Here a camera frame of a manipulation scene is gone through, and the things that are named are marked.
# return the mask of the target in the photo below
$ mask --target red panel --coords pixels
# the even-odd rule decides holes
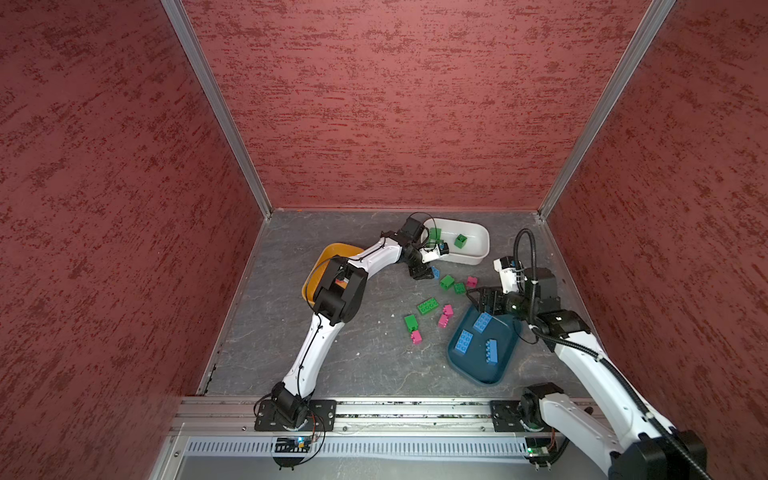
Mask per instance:
[[[608,352],[768,478],[768,4],[678,1],[550,223]]]
[[[0,32],[0,478],[143,480],[260,214],[160,2]]]
[[[276,207],[538,208],[648,0],[189,0]]]

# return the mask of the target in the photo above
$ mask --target square green brick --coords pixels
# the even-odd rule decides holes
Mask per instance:
[[[456,241],[453,243],[458,248],[464,248],[464,245],[467,243],[467,237],[464,235],[459,234],[458,237],[456,237]]]
[[[436,309],[438,306],[439,306],[439,305],[438,305],[438,303],[437,303],[437,300],[435,300],[435,299],[431,298],[431,299],[427,300],[427,301],[426,301],[426,302],[424,302],[424,303],[420,303],[420,304],[419,304],[419,305],[418,305],[416,308],[418,308],[418,309],[419,309],[419,312],[420,312],[422,315],[425,315],[425,314],[427,314],[427,313],[429,313],[429,312],[432,312],[432,311],[433,311],[434,309]]]
[[[408,315],[406,317],[406,327],[408,327],[409,332],[419,329],[419,322],[416,321],[415,315]]]
[[[444,279],[440,280],[440,286],[443,290],[447,290],[451,288],[451,285],[453,285],[455,281],[456,280],[454,280],[452,276],[446,275]]]

